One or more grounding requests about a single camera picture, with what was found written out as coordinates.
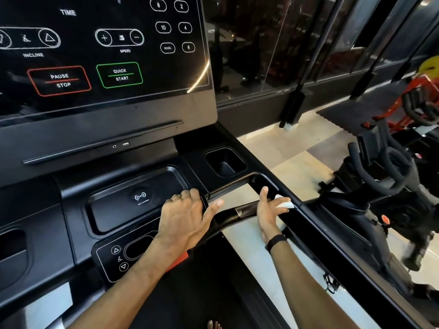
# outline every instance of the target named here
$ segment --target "treadmill console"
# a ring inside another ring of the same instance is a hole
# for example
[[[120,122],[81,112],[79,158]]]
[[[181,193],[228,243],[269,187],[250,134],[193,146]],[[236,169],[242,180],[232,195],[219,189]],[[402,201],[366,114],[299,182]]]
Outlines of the treadmill console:
[[[199,0],[0,0],[0,18],[0,127],[211,88]]]

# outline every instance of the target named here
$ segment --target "treadmill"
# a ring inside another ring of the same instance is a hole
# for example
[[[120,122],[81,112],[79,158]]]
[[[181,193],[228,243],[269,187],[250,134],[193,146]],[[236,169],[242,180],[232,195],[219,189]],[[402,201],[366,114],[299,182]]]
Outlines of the treadmill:
[[[166,199],[249,184],[292,199],[289,232],[378,325],[431,327],[217,123],[201,0],[0,0],[0,18],[0,321],[69,282],[68,325],[145,251]],[[288,328],[218,231],[132,328],[209,319]]]

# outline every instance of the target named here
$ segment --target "treadmill belt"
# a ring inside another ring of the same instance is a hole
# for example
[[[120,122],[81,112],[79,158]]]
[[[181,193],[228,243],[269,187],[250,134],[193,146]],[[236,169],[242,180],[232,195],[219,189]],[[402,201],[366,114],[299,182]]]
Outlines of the treadmill belt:
[[[358,101],[345,100],[317,112],[325,119],[358,136],[364,132],[364,122],[373,121],[372,117],[383,114],[407,88],[405,79],[387,84],[365,93]],[[404,116],[402,108],[392,114],[388,120],[398,121]]]
[[[130,328],[205,329],[213,320],[224,329],[256,329],[224,266],[207,247],[199,247],[163,276]]]

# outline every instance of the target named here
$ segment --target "finger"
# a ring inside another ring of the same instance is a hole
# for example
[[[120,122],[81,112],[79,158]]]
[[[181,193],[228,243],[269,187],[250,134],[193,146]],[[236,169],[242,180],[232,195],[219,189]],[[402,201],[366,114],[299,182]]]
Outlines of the finger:
[[[274,211],[274,213],[276,214],[276,216],[279,216],[281,214],[286,214],[287,212],[289,212],[290,210],[288,208],[276,208],[276,210]]]
[[[203,224],[209,225],[212,221],[213,216],[215,216],[218,210],[224,204],[223,199],[217,199],[216,201],[209,204],[209,207],[206,209],[206,212],[203,215],[203,219],[201,220]]]
[[[270,205],[272,205],[273,207],[277,207],[279,204],[290,201],[291,199],[289,197],[279,197],[278,199],[274,199],[273,201],[271,201]]]
[[[262,202],[267,201],[268,187],[262,187],[261,192],[259,193],[259,200]]]
[[[183,192],[181,192],[181,199],[187,199],[188,197],[190,197],[189,190],[184,190]]]
[[[193,201],[201,201],[201,199],[200,199],[200,192],[196,188],[192,188],[190,190],[190,197],[192,197]]]

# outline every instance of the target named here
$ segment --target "exercise bike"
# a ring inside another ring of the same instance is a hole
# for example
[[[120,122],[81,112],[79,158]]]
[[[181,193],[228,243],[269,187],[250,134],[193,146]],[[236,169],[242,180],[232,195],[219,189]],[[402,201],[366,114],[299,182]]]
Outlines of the exercise bike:
[[[307,206],[431,324],[439,326],[439,291],[414,283],[404,267],[419,270],[432,231],[437,230],[436,205],[420,187],[414,160],[390,136],[385,120],[348,149],[335,179],[321,183],[320,197]],[[329,191],[334,187],[343,193]],[[425,212],[429,215],[422,218]],[[388,247],[390,227],[416,245],[403,263]]]

